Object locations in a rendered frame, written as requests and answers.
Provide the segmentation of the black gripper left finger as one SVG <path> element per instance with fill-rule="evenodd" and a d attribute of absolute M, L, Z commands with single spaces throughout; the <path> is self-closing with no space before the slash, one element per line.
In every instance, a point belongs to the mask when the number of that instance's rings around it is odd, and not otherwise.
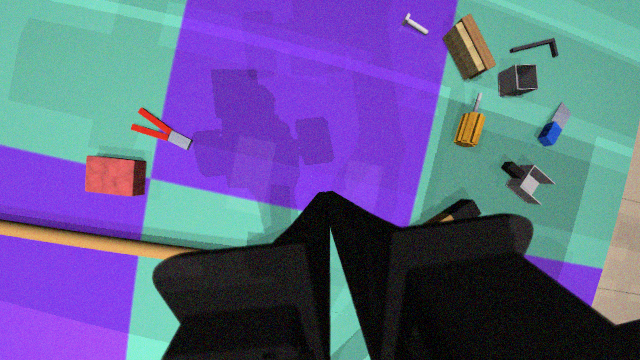
<path fill-rule="evenodd" d="M 172 255 L 153 284 L 181 324 L 190 314 L 292 304 L 308 351 L 331 360 L 330 223 L 318 192 L 272 243 Z"/>

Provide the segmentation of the dark grey l-shaped bar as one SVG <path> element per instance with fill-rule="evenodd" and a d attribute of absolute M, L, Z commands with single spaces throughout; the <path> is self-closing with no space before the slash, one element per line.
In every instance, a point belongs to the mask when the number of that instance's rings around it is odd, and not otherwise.
<path fill-rule="evenodd" d="M 550 44 L 550 49 L 551 49 L 551 53 L 552 53 L 552 58 L 558 56 L 558 51 L 557 51 L 557 46 L 556 46 L 556 42 L 555 42 L 555 38 L 552 39 L 548 39 L 548 40 L 543 40 L 540 42 L 535 42 L 535 43 L 531 43 L 531 44 L 525 44 L 523 46 L 520 47 L 514 47 L 512 49 L 510 49 L 510 53 L 514 53 L 520 50 L 526 50 L 529 49 L 531 47 L 535 48 L 537 46 L 541 46 L 541 45 L 546 45 L 546 44 Z"/>

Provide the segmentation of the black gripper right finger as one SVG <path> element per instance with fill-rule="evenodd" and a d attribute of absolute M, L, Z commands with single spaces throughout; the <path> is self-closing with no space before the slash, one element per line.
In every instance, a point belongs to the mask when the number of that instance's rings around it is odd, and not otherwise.
<path fill-rule="evenodd" d="M 326 191 L 331 233 L 371 360 L 394 360 L 407 272 L 419 266 L 517 252 L 533 237 L 506 213 L 396 226 Z"/>

